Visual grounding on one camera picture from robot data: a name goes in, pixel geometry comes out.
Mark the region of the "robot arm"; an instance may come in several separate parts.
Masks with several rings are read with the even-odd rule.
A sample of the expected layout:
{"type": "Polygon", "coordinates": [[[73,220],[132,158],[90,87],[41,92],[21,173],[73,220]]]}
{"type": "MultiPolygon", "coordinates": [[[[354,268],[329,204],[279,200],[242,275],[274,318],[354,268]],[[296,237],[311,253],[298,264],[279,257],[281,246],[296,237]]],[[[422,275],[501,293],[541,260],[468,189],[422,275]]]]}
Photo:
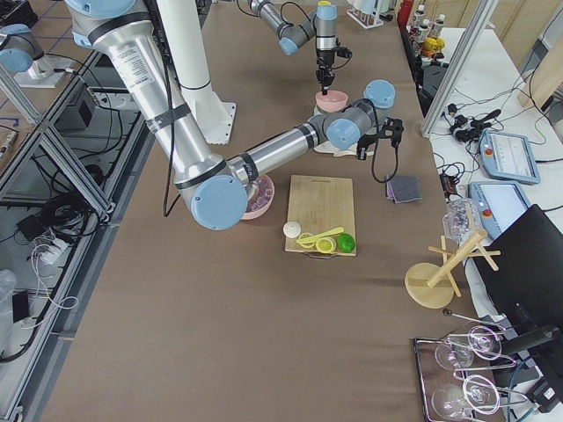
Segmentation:
{"type": "Polygon", "coordinates": [[[258,180],[328,142],[364,151],[391,127],[394,89],[370,83],[364,96],[321,113],[231,159],[209,148],[234,109],[210,84],[201,23],[192,1],[70,1],[75,42],[106,55],[169,160],[169,179],[194,219],[229,229],[244,216],[258,180]]]}
{"type": "Polygon", "coordinates": [[[278,45],[285,55],[293,55],[310,40],[316,43],[316,77],[321,94],[326,96],[335,78],[333,65],[340,47],[336,29],[338,11],[335,5],[321,1],[317,8],[305,14],[300,24],[282,16],[271,1],[248,1],[250,10],[261,18],[278,37],[278,45]]]}

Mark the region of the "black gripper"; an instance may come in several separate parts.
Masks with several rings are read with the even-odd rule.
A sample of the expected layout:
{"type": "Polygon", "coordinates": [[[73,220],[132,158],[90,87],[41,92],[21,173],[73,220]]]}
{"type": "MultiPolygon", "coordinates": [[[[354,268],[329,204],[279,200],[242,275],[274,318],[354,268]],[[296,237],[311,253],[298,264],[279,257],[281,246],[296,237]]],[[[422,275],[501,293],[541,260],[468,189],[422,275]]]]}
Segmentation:
{"type": "Polygon", "coordinates": [[[321,85],[321,92],[323,96],[327,94],[329,86],[332,85],[333,79],[335,78],[333,64],[335,61],[336,51],[336,47],[331,49],[316,49],[318,65],[316,76],[318,83],[321,85]]]}
{"type": "Polygon", "coordinates": [[[374,146],[371,156],[372,158],[375,158],[377,155],[378,143],[382,136],[383,133],[381,131],[377,131],[374,134],[362,135],[358,143],[356,143],[355,157],[358,160],[365,161],[369,155],[369,148],[374,146]]]}

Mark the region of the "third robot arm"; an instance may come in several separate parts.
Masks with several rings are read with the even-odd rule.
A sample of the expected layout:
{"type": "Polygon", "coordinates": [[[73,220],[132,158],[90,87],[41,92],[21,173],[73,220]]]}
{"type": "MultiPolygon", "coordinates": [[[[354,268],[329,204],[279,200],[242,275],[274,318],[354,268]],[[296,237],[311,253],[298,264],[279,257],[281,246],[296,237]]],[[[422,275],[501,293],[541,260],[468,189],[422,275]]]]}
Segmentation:
{"type": "Polygon", "coordinates": [[[22,88],[54,89],[62,80],[55,64],[25,24],[1,27],[1,64],[22,88]]]}

